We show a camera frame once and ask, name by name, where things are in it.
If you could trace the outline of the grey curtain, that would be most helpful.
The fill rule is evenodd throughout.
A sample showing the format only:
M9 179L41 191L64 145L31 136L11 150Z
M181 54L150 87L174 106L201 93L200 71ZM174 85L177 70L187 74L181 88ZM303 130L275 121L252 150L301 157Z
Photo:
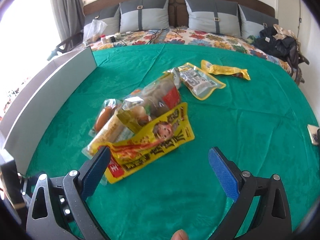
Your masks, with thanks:
M66 40L84 27L82 0L50 0L57 31L61 40Z

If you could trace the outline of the grey pillow far right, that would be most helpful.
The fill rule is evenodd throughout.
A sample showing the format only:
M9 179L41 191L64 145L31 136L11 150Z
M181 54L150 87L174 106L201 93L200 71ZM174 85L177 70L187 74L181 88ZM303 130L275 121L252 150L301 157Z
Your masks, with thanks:
M239 12L243 39L249 36L259 37L260 31L279 23L278 19L243 5L239 5Z

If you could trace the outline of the white power strip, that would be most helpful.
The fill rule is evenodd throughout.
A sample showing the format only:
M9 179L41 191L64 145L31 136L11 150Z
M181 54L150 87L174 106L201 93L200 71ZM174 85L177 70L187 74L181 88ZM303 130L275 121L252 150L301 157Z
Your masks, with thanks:
M115 33L112 35L107 35L106 39L109 43L118 42L131 33L131 31L127 31L125 33Z

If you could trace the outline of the clear yellow-edged peanut bag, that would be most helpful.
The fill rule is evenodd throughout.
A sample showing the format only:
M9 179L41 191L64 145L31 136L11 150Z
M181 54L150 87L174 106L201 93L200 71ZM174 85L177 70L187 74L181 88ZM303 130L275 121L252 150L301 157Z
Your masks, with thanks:
M206 100L216 89L223 89L226 84L220 82L199 67L187 62L182 66L171 68L163 72L174 75L174 84L177 88L183 83L198 100Z

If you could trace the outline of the white phone on cloth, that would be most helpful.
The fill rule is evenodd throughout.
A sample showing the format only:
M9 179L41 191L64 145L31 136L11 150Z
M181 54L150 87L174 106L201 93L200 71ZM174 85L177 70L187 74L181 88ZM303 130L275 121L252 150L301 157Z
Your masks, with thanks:
M319 145L319 127L308 124L307 129L311 143L313 145Z

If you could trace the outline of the black bag pile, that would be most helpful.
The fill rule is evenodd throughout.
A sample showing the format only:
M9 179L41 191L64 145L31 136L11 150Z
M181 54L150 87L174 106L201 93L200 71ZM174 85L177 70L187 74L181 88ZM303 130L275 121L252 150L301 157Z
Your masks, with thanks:
M299 64L309 65L310 62L302 55L300 42L291 30L286 30L277 24L265 27L258 37L253 38L252 44L266 54L286 62L291 68L290 75L297 85L305 83Z

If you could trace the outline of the long yellow red snack bag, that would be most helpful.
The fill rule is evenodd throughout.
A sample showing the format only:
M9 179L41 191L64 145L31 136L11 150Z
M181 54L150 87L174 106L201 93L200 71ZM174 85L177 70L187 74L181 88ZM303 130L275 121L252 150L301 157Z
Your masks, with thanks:
M123 130L122 123L111 118L103 130L84 148L84 153L91 157L99 148L109 147L111 161L106 168L105 177L111 184L134 174L180 145L195 139L188 119L186 102L151 121L133 137L112 142L111 138Z

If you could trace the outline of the grey pillow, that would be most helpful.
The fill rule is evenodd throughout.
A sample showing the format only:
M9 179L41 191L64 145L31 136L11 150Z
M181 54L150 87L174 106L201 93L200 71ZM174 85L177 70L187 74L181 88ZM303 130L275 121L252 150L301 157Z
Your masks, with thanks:
M239 12L243 39L249 36L259 37L260 31L279 23L278 19L243 5L239 5Z
M119 3L120 33L169 27L169 0L129 0Z
M224 0L185 0L188 27L207 33L241 36L238 3Z
M86 34L91 26L93 20L103 21L107 24L103 35L112 35L119 32L120 29L120 6L114 5L105 7L100 11L85 16L84 34Z

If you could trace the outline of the clear plastic bag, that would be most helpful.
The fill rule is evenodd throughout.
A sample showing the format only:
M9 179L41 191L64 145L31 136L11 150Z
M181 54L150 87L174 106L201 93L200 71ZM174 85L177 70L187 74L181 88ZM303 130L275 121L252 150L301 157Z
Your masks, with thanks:
M92 22L84 28L83 44L89 45L96 42L103 32L105 31L107 24L102 20L93 19Z

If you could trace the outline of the clear bag of round snacks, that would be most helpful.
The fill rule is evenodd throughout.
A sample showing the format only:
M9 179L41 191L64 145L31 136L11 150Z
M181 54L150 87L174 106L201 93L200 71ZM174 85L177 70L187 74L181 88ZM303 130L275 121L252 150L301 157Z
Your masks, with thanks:
M130 129L136 129L167 113L181 102L175 81L176 76L167 73L129 95L123 101L117 117Z

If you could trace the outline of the grey pillow far left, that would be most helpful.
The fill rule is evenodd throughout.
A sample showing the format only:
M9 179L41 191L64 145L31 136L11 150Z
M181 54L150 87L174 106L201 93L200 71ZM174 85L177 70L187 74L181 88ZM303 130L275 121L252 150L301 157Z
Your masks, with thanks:
M120 6L114 5L105 7L100 11L85 16L84 34L86 34L91 26L93 20L103 21L107 24L103 35L112 35L119 32L120 29Z

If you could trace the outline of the white cardboard box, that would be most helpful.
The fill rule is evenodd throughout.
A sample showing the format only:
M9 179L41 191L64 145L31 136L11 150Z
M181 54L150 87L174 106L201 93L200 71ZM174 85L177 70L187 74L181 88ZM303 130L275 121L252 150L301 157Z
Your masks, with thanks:
M26 174L49 124L71 94L96 69L86 47L56 56L18 93L1 121L1 148Z

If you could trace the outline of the green tablecloth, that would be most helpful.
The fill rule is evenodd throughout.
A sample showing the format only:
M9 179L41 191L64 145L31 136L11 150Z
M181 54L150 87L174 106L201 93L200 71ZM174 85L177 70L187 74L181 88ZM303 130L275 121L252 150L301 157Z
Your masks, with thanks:
M79 168L89 130L103 101L122 98L170 68L184 63L244 68L246 81L220 76L226 84L206 100L186 87L193 141L112 185L99 185L88 204L112 239L170 239L179 229L207 239L232 205L208 163L216 146L242 170L257 177L278 174L290 205L293 227L319 197L319 152L308 125L317 119L304 94L279 65L234 51L156 44L94 52L96 70L66 101L43 135L27 174L64 176Z

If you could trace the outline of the sausage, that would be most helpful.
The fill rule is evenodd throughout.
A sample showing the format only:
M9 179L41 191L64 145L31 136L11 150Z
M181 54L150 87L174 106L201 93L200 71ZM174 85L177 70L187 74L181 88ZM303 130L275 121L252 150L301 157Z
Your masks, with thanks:
M88 135L91 137L95 137L98 132L104 127L104 125L108 122L108 120L115 113L116 109L120 107L122 104L121 100L118 99L106 99L102 107L100 108L100 112L95 119L95 123L93 127L90 129Z

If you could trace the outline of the yellow vacuum snack pouch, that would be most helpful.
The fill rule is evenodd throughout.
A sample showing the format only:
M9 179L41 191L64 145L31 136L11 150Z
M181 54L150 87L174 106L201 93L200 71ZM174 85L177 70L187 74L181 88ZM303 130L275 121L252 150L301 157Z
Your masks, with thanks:
M251 78L246 69L240 69L237 67L221 66L218 64L211 64L209 61L201 61L201 69L208 74L213 75L230 75L250 81Z

